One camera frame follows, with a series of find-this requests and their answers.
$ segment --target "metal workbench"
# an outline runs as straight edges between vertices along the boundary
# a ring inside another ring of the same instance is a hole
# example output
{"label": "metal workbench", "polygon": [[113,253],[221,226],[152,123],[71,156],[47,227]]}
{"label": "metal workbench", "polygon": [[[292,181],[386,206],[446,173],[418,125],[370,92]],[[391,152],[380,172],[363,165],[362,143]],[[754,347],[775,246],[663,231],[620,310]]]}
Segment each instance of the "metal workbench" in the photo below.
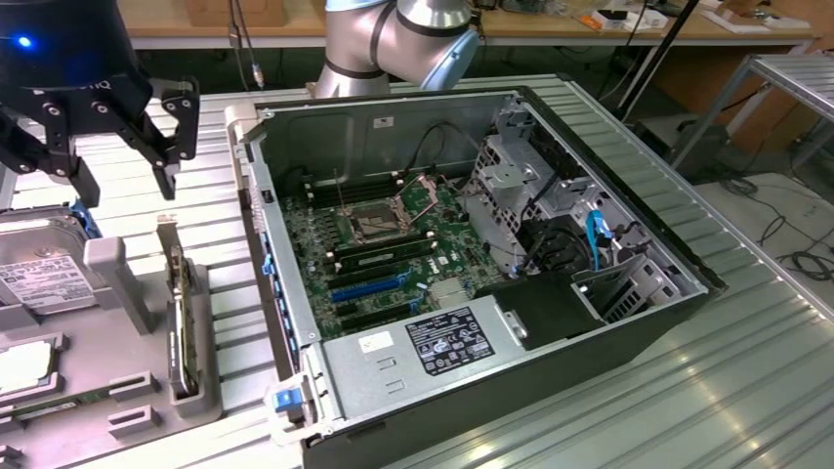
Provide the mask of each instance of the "metal workbench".
{"label": "metal workbench", "polygon": [[[679,146],[680,151],[675,154],[672,166],[678,167],[687,158],[696,141],[703,136],[707,127],[711,125],[721,109],[735,95],[739,87],[753,75],[765,80],[769,86],[753,97],[750,97],[745,107],[727,125],[727,133],[733,135],[739,129],[747,117],[763,101],[771,87],[781,89],[793,96],[799,103],[810,107],[819,117],[834,123],[834,56],[829,53],[807,56],[765,55],[747,56],[742,64],[730,77],[715,101],[710,105],[690,133],[688,140]],[[810,145],[805,154],[795,158],[795,164],[802,164],[807,158],[819,150],[826,139],[818,140],[818,145]]]}
{"label": "metal workbench", "polygon": [[[554,76],[524,76],[464,80],[460,88],[510,85],[530,86],[552,106],[730,289],[632,363],[394,467],[830,467],[830,309],[785,272],[774,271],[771,261],[759,260],[753,244],[705,206],[683,180],[660,171],[659,157],[576,84]],[[414,90],[395,85],[398,92]],[[306,93],[252,96],[273,102],[300,99]],[[299,463],[296,451],[269,443],[267,411],[259,405],[275,373],[223,128],[223,108],[243,99],[249,98],[241,94],[204,98],[197,158],[184,162],[175,201],[161,200],[144,161],[115,137],[79,144],[101,185],[103,201],[93,216],[105,235],[125,237],[135,270],[161,267],[152,233],[160,210],[177,213],[189,256],[209,268],[228,415],[89,466],[133,467],[149,465],[148,461],[153,467]],[[153,116],[161,119],[157,108]],[[161,125],[173,123],[161,119]],[[72,193],[56,189],[40,174],[21,177],[17,190],[15,206],[59,201]]]}

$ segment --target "blue pcie slot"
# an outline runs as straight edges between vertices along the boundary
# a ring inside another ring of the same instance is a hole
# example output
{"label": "blue pcie slot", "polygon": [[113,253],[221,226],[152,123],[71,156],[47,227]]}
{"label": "blue pcie slot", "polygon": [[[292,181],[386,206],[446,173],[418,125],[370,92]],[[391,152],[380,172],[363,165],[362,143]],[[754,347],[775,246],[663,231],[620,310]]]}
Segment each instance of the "blue pcie slot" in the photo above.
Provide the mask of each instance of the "blue pcie slot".
{"label": "blue pcie slot", "polygon": [[412,270],[408,269],[404,274],[399,274],[394,278],[352,286],[351,288],[346,288],[344,290],[334,291],[331,293],[330,299],[334,303],[340,303],[343,301],[363,298],[363,296],[372,295],[374,293],[380,293],[383,291],[402,288],[406,285],[406,280],[408,279],[408,275],[411,274],[411,272]]}

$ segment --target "blue clip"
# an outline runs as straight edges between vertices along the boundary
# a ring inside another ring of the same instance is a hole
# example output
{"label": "blue clip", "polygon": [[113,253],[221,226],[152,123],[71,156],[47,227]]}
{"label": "blue clip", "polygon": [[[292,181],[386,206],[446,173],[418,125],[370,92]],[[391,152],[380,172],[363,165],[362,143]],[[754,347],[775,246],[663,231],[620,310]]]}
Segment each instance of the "blue clip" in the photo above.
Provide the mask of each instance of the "blue clip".
{"label": "blue clip", "polygon": [[294,408],[299,408],[303,404],[304,396],[299,388],[279,391],[272,395],[272,408],[276,412],[292,410]]}
{"label": "blue clip", "polygon": [[272,254],[267,254],[263,258],[263,265],[260,266],[260,273],[267,277],[275,275],[275,264],[272,264]]}
{"label": "blue clip", "polygon": [[89,236],[91,239],[101,237],[101,231],[95,224],[95,220],[92,220],[89,210],[87,210],[87,207],[84,207],[84,204],[79,199],[76,199],[73,204],[69,206],[69,210],[73,212],[73,215],[76,215],[79,222],[81,222],[81,227],[87,236]]}

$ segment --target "metal rack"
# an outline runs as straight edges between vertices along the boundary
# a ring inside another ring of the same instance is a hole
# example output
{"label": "metal rack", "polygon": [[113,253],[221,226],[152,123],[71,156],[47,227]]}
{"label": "metal rack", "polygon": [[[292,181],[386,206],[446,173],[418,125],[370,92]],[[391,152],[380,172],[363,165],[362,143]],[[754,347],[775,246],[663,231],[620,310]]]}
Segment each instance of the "metal rack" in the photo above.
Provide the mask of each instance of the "metal rack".
{"label": "metal rack", "polygon": [[[675,154],[675,159],[671,163],[672,168],[676,168],[683,162],[698,139],[703,136],[703,132],[721,113],[722,107],[751,75],[758,75],[763,78],[765,83],[771,86],[750,99],[749,104],[739,111],[734,122],[739,121],[738,119],[741,121],[745,120],[773,87],[785,91],[802,104],[810,107],[821,117],[834,122],[834,57],[829,54],[747,56],[730,77],[725,88],[721,90],[713,106],[698,121],[695,129],[690,133],[688,141],[684,145],[678,146],[678,154]],[[727,131],[733,134],[739,125],[731,124],[727,127]],[[815,149],[822,146],[825,140],[822,139]],[[814,145],[811,145],[807,151],[797,158],[797,164],[802,164],[807,160],[815,149]]]}

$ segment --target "blue led light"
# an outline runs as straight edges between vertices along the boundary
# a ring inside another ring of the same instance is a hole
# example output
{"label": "blue led light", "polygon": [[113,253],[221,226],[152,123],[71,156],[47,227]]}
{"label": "blue led light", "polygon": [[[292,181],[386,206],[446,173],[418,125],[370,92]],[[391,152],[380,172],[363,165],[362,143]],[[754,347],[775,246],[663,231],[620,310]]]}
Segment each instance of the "blue led light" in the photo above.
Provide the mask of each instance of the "blue led light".
{"label": "blue led light", "polygon": [[35,47],[35,42],[28,36],[15,36],[15,44],[17,44],[21,49],[31,49]]}

